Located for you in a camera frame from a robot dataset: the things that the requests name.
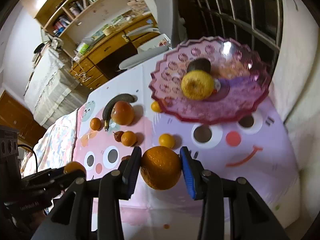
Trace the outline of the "large orange mandarin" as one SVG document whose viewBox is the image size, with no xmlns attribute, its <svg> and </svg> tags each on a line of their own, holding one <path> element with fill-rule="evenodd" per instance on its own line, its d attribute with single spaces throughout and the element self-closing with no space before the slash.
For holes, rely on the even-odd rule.
<svg viewBox="0 0 320 240">
<path fill-rule="evenodd" d="M 180 179 L 182 168 L 179 155 L 165 146 L 155 146 L 144 152 L 140 173 L 154 190 L 168 190 Z"/>
</svg>

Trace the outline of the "red lychee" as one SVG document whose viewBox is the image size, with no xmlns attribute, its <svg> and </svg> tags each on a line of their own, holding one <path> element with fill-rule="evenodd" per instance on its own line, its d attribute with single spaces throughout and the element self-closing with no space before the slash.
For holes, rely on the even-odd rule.
<svg viewBox="0 0 320 240">
<path fill-rule="evenodd" d="M 131 157 L 130 155 L 123 156 L 123 157 L 121 158 L 121 160 L 122 160 L 122 161 L 129 160 L 130 157 Z"/>
<path fill-rule="evenodd" d="M 123 131 L 117 131 L 113 133 L 114 139 L 116 142 L 121 142 L 121 137 L 124 134 Z"/>
</svg>

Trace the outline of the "yellow pear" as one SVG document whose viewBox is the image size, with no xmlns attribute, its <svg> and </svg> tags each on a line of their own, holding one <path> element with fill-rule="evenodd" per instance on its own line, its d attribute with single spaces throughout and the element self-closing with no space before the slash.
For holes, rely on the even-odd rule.
<svg viewBox="0 0 320 240">
<path fill-rule="evenodd" d="M 215 89 L 213 77 L 201 70 L 185 74 L 181 81 L 181 91 L 190 100 L 202 101 L 211 96 Z"/>
</svg>

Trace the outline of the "dark avocado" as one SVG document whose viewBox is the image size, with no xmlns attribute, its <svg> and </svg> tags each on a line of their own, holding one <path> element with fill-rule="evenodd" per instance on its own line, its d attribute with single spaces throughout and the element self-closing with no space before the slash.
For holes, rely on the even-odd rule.
<svg viewBox="0 0 320 240">
<path fill-rule="evenodd" d="M 195 70 L 201 70 L 201 71 L 204 71 L 209 74 L 211 71 L 210 61 L 206 58 L 198 58 L 198 59 L 191 61 L 188 64 L 187 72 L 189 73 L 189 72 L 192 72 Z"/>
</svg>

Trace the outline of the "small yellow citrus front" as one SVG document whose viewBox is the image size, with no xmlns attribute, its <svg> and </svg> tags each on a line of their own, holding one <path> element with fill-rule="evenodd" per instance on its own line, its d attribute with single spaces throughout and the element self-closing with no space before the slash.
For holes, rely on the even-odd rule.
<svg viewBox="0 0 320 240">
<path fill-rule="evenodd" d="M 161 146 L 173 149 L 175 147 L 176 140 L 172 135 L 164 133 L 159 137 L 158 142 Z"/>
</svg>

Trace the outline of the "red apple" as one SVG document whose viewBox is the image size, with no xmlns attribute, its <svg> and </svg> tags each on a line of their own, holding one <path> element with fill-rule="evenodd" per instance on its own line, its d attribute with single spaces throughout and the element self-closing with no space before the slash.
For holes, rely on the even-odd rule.
<svg viewBox="0 0 320 240">
<path fill-rule="evenodd" d="M 126 101 L 118 101 L 115 103 L 112 112 L 111 119 L 113 122 L 119 125 L 130 125 L 135 118 L 135 111 L 130 103 Z"/>
</svg>

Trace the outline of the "lace covered cabinet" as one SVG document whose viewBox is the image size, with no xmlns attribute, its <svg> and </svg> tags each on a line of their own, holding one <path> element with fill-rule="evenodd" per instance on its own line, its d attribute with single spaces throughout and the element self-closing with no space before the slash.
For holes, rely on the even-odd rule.
<svg viewBox="0 0 320 240">
<path fill-rule="evenodd" d="M 44 128 L 87 101 L 89 89 L 75 79 L 70 70 L 69 56 L 48 46 L 31 72 L 24 102 L 34 120 Z"/>
</svg>

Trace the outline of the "small yellow citrus near bowl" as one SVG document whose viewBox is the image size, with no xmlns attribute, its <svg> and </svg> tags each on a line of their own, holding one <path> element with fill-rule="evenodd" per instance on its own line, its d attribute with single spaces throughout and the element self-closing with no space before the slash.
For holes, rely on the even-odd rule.
<svg viewBox="0 0 320 240">
<path fill-rule="evenodd" d="M 151 104 L 151 109 L 156 112 L 156 113 L 162 113 L 162 109 L 159 105 L 159 103 L 157 101 L 154 101 L 152 104 Z"/>
</svg>

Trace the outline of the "overripe dark banana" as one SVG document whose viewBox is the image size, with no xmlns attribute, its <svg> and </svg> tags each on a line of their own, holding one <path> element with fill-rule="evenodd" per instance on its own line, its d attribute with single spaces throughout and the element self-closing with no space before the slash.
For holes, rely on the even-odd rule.
<svg viewBox="0 0 320 240">
<path fill-rule="evenodd" d="M 128 103 L 134 103 L 137 101 L 137 98 L 131 94 L 123 93 L 112 98 L 103 110 L 103 121 L 104 121 L 104 130 L 108 131 L 111 120 L 112 109 L 118 101 L 125 101 Z"/>
</svg>

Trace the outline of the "wooden desk with drawers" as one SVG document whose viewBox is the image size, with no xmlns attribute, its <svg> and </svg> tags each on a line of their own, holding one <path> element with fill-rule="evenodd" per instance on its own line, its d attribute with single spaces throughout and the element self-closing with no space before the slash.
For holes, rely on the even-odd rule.
<svg viewBox="0 0 320 240">
<path fill-rule="evenodd" d="M 158 36 L 144 33 L 129 36 L 129 32 L 144 26 L 157 27 L 151 13 L 139 15 L 105 36 L 75 63 L 69 73 L 89 90 L 95 90 L 121 73 L 119 65 L 138 54 L 138 47 Z"/>
</svg>

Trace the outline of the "white pillow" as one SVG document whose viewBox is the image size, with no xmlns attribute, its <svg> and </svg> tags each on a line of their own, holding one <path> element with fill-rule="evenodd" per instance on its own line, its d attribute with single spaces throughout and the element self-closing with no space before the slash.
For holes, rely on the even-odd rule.
<svg viewBox="0 0 320 240">
<path fill-rule="evenodd" d="M 319 20 L 310 0 L 283 0 L 283 38 L 272 100 L 296 155 L 301 212 L 289 228 L 305 232 L 319 213 Z"/>
</svg>

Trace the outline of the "white storage box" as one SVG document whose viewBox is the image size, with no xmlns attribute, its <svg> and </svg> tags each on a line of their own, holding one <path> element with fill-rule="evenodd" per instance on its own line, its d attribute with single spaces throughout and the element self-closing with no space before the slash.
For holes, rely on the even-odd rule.
<svg viewBox="0 0 320 240">
<path fill-rule="evenodd" d="M 171 40 L 165 34 L 158 35 L 152 38 L 151 40 L 145 42 L 144 44 L 140 45 L 137 48 L 137 52 L 140 54 L 149 49 L 154 49 L 161 46 L 168 46 L 169 48 L 171 47 Z"/>
</svg>

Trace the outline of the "grey office chair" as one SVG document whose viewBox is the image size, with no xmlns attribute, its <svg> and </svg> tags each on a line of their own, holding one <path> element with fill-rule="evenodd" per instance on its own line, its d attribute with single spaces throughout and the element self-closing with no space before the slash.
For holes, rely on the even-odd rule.
<svg viewBox="0 0 320 240">
<path fill-rule="evenodd" d="M 155 33 L 158 35 L 165 34 L 171 40 L 171 47 L 161 46 L 154 49 L 149 49 L 142 53 L 138 53 L 124 60 L 119 65 L 120 70 L 133 68 L 144 61 L 147 61 L 161 53 L 174 49 L 180 43 L 187 40 L 187 31 L 184 27 L 185 21 L 180 17 L 178 12 L 178 0 L 156 0 L 157 5 L 157 25 L 147 24 L 127 33 L 127 37 L 138 34 Z"/>
</svg>

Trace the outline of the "wooden bookshelf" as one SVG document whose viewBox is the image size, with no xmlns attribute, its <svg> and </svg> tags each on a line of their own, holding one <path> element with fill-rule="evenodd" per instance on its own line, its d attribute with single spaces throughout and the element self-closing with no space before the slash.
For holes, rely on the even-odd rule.
<svg viewBox="0 0 320 240">
<path fill-rule="evenodd" d="M 129 0 L 44 0 L 34 18 L 44 31 L 63 40 L 73 56 L 81 40 L 131 10 Z"/>
</svg>

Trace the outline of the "metal window grille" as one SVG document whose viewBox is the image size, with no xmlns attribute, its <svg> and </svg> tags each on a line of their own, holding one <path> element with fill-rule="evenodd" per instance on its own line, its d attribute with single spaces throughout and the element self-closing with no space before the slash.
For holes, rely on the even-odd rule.
<svg viewBox="0 0 320 240">
<path fill-rule="evenodd" d="M 283 0 L 178 0 L 189 39 L 232 38 L 257 51 L 273 74 L 283 34 Z"/>
</svg>

